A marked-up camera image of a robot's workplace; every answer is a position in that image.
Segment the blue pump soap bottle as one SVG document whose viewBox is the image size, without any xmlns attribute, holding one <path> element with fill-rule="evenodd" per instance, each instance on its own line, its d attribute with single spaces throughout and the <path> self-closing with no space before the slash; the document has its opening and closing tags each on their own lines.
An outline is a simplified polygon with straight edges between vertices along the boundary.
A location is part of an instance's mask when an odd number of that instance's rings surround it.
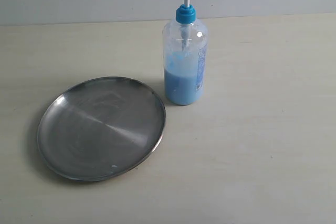
<svg viewBox="0 0 336 224">
<path fill-rule="evenodd" d="M 172 103 L 189 105 L 201 97 L 207 46 L 207 27 L 184 0 L 163 28 L 164 91 Z"/>
</svg>

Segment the round stainless steel plate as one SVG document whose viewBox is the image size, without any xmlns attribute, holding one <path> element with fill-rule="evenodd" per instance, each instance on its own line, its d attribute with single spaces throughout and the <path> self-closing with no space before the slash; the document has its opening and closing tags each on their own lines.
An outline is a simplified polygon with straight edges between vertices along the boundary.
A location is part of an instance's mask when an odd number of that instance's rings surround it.
<svg viewBox="0 0 336 224">
<path fill-rule="evenodd" d="M 157 148 L 166 123 L 160 96 L 126 77 L 101 77 L 63 92 L 46 109 L 37 148 L 49 169 L 81 182 L 124 174 Z"/>
</svg>

